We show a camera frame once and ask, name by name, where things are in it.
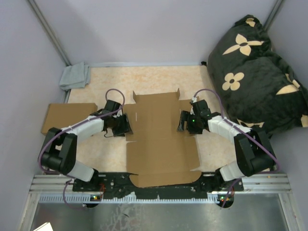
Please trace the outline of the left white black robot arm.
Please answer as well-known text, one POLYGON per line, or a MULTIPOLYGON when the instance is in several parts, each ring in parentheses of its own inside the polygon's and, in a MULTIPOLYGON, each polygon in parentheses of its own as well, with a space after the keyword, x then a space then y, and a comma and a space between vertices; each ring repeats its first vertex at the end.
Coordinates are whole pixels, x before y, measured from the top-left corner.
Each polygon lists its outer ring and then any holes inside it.
POLYGON ((65 128, 49 129, 38 157, 41 167, 83 181, 89 191, 99 188, 98 171, 77 161, 77 145, 91 136, 112 131, 112 137, 132 133, 123 105, 107 100, 103 109, 65 128))

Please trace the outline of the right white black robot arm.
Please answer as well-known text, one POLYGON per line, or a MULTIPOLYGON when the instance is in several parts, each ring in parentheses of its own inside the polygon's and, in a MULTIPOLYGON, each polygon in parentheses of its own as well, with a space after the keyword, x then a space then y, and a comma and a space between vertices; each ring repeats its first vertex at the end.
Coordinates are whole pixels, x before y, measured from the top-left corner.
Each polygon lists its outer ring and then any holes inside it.
POLYGON ((277 165, 270 141, 262 129, 243 127, 231 122, 218 112, 212 113, 205 100, 190 102, 190 111, 181 111, 177 131, 202 134, 204 130, 228 139, 235 148, 236 160, 215 171, 214 184, 221 191, 231 181, 250 177, 277 165))

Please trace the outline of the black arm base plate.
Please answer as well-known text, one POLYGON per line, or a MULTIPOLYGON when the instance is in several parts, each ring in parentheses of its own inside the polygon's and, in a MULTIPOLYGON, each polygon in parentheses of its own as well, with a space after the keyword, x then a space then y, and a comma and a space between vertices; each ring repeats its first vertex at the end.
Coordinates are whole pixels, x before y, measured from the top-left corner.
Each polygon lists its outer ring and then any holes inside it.
POLYGON ((135 193, 137 199, 206 199, 213 191, 227 191, 233 181, 222 182, 214 172, 202 172, 192 183, 139 188, 127 172, 100 172, 94 180, 74 180, 74 192, 103 192, 104 199, 123 198, 135 193))

